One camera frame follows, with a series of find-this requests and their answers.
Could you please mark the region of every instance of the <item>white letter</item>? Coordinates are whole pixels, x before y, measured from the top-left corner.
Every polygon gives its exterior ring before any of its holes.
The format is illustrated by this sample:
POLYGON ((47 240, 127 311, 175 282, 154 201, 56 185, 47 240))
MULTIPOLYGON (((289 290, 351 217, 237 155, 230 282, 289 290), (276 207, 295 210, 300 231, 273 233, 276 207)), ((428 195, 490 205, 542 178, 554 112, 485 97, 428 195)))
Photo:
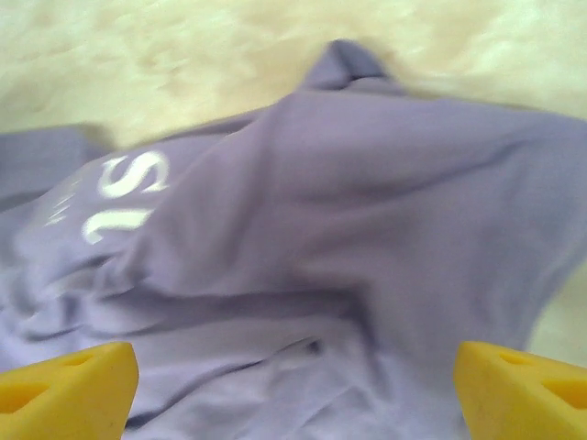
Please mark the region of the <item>white letter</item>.
POLYGON ((98 181, 98 191, 109 199, 116 199, 127 195, 133 190, 136 190, 141 182, 147 176, 149 169, 155 167, 157 169, 157 178, 155 182, 145 188, 143 193, 154 193, 167 188, 165 181, 169 174, 169 161, 164 154, 159 151, 147 151, 146 153, 137 156, 131 163, 127 172, 118 180, 112 182, 110 176, 112 171, 120 162, 128 156, 120 158, 113 158, 104 162, 104 173, 98 181))
POLYGON ((151 209, 112 209, 94 214, 88 218, 82 227, 85 241, 95 245, 102 240, 98 233, 100 229, 133 230, 145 223, 152 213, 151 209))

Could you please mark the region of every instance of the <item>sponge hole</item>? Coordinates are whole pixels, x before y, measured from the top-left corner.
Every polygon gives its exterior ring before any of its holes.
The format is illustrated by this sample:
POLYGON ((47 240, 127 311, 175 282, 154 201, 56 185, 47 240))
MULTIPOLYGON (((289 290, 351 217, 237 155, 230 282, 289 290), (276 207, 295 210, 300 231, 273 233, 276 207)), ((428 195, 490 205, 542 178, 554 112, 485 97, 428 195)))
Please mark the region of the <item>sponge hole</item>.
POLYGON ((63 365, 66 367, 77 367, 78 365, 82 365, 88 360, 92 358, 91 355, 78 355, 75 357, 70 357, 69 359, 63 362, 63 365))
POLYGON ((12 414, 48 390, 40 383, 0 385, 0 414, 12 414))
POLYGON ((499 357, 501 359, 503 359, 505 362, 507 362, 508 364, 513 364, 513 365, 531 365, 532 364, 532 362, 530 362, 528 359, 521 357, 521 356, 512 355, 510 353, 502 353, 501 355, 499 355, 499 357))
POLYGON ((587 380, 545 380, 544 387, 578 410, 587 410, 587 380))

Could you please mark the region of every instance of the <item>wrinkled fabric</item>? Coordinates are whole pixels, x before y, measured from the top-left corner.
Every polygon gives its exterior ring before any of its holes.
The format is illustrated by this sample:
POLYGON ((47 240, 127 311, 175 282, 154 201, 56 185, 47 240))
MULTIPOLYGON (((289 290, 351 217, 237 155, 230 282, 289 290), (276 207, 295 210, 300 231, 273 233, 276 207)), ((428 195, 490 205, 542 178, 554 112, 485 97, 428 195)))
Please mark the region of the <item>wrinkled fabric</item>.
MULTIPOLYGON (((15 285, 11 285, 22 281, 17 274, 24 263, 13 246, 14 237, 31 217, 41 195, 87 161, 104 155, 103 149, 71 127, 0 135, 0 307, 12 296, 21 313, 34 313, 23 302, 26 294, 17 294, 15 285)), ((3 318, 5 311, 0 312, 3 318)), ((0 347, 0 370, 21 364, 4 338, 0 347)), ((38 356, 43 358, 42 350, 38 356)))
POLYGON ((275 105, 39 197, 0 344, 133 343, 125 440, 453 438, 459 342, 523 348, 585 256, 586 146, 576 119, 408 97, 336 41, 275 105))

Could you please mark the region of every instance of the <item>cloth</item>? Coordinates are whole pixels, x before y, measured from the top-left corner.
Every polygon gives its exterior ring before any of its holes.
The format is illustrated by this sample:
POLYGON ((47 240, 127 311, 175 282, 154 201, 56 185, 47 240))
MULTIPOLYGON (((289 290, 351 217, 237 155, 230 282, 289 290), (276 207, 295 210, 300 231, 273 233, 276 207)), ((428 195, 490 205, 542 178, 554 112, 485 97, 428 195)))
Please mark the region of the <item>cloth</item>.
MULTIPOLYGON (((64 127, 0 136, 0 306, 21 262, 13 239, 31 217, 36 200, 105 151, 75 128, 64 127)), ((20 301, 17 295, 13 298, 20 301)), ((0 347, 6 348, 4 341, 0 347)), ((0 370, 20 366, 0 350, 0 370)))
POLYGON ((23 365, 133 343, 125 440, 452 438, 459 342, 524 347, 585 256, 586 141, 572 118, 408 97, 336 41, 277 104, 41 196, 0 344, 23 365))

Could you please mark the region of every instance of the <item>beige carpet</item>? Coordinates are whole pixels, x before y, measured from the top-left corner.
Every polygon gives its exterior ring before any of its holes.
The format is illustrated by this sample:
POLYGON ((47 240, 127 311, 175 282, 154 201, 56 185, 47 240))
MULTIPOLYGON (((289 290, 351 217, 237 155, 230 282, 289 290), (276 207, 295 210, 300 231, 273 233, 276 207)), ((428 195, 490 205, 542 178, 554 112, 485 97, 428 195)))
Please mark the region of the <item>beige carpet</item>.
MULTIPOLYGON (((0 0, 0 131, 84 123, 128 148, 271 103, 335 38, 415 94, 587 118, 584 0, 0 0)), ((587 365, 586 289, 587 266, 535 351, 587 365)))

